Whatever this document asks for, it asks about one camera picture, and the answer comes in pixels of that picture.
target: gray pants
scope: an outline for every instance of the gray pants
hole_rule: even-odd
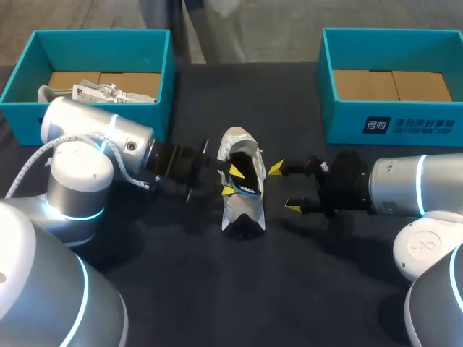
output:
[[[170,29],[177,57],[190,62],[183,1],[207,63],[246,62],[241,0],[139,0],[146,27]]]

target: teal box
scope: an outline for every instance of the teal box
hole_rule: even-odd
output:
[[[335,69],[440,72],[453,102],[340,100]],[[463,147],[458,30],[324,29],[318,89],[328,143]]]
[[[0,109],[21,145],[41,145],[41,120],[48,107],[37,92],[52,71],[156,72],[161,84],[156,103],[91,103],[152,127],[166,140],[175,79],[168,30],[35,31],[0,97]]]

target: white shoe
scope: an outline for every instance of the white shoe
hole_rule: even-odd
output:
[[[266,169],[258,143],[246,130],[232,127],[222,137],[217,158],[231,163],[238,176],[218,171],[224,186],[222,230],[240,238],[261,234],[266,229],[263,211],[263,182]]]
[[[50,103],[59,96],[66,96],[81,103],[155,103],[156,99],[147,95],[126,93],[116,89],[116,85],[97,85],[83,80],[72,89],[54,90],[48,85],[38,89],[38,102]]]

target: concrete floor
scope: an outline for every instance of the concrete floor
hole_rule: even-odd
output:
[[[323,27],[463,28],[461,0],[242,0],[250,61],[316,61]],[[0,0],[0,65],[33,30],[144,28],[138,0]],[[193,61],[203,61],[189,25]]]

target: black tablecloth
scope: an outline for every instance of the black tablecloth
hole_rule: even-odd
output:
[[[267,168],[310,154],[330,163],[343,148],[357,149],[370,166],[380,155],[458,151],[327,146],[316,64],[183,67],[171,123],[173,141],[199,145],[210,137],[211,155],[230,126],[244,127]],[[32,152],[3,125],[2,194]],[[47,175],[38,164],[19,194],[43,192]],[[269,177],[265,236],[236,241],[221,234],[219,196],[198,192],[185,205],[174,189],[148,196],[115,184],[99,234],[76,252],[124,297],[128,347],[407,346],[408,283],[392,244],[408,220],[349,212],[328,221],[284,208],[287,197],[314,194],[303,177]]]

